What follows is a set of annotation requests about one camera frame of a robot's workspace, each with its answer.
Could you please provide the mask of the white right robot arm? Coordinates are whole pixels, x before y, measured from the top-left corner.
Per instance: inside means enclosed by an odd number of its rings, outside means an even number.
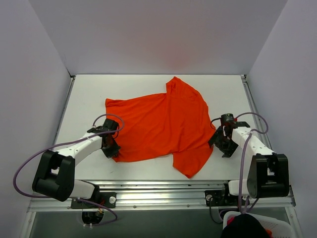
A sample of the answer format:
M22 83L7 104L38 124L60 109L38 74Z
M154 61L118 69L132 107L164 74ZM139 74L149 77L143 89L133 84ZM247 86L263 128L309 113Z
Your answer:
M286 197L289 194L288 158L277 154L265 146L256 131L245 122L220 126L208 141L210 147L217 147L224 158L229 158L239 147L241 161L250 161L247 178L228 182L228 187L220 192L220 199L230 205L238 196L251 198Z

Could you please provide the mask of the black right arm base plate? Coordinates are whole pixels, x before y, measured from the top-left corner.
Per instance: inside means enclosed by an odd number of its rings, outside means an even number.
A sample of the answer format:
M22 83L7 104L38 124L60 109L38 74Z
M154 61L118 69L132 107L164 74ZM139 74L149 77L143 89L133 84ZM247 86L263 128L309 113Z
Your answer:
M224 190L205 190L204 194L206 206L238 206L238 196Z

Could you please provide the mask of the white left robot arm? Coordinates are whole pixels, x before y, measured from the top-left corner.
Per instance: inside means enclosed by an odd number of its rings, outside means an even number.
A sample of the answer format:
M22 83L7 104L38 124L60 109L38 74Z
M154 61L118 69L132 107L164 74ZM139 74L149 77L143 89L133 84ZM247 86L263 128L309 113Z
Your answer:
M98 150L101 150L107 158L118 155L120 146L116 143L113 133L86 132L68 147L58 151L45 151L41 156L32 190L58 201L81 198L87 207L96 207L100 201L99 187L75 179L75 168Z

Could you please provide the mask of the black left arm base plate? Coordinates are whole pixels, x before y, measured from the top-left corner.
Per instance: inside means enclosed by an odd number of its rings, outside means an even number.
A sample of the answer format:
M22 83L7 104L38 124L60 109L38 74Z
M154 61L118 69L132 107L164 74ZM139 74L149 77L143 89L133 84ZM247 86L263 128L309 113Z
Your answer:
M99 205L105 206L107 208L115 208L116 207L116 192L101 192L97 197L88 199L90 202L97 203ZM77 201L76 199L72 199L70 207L72 209L93 209L98 208L97 205Z

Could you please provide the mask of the orange t shirt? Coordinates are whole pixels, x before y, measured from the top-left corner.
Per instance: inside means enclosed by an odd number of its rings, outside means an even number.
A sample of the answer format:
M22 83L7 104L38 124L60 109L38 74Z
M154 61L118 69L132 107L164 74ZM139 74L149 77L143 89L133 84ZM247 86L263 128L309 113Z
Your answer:
M138 162L171 154L173 167L187 178L195 176L210 158L208 141L216 128L209 108L192 86L178 77L166 83L166 92L128 100L105 101L110 119L123 119L116 142L116 162Z

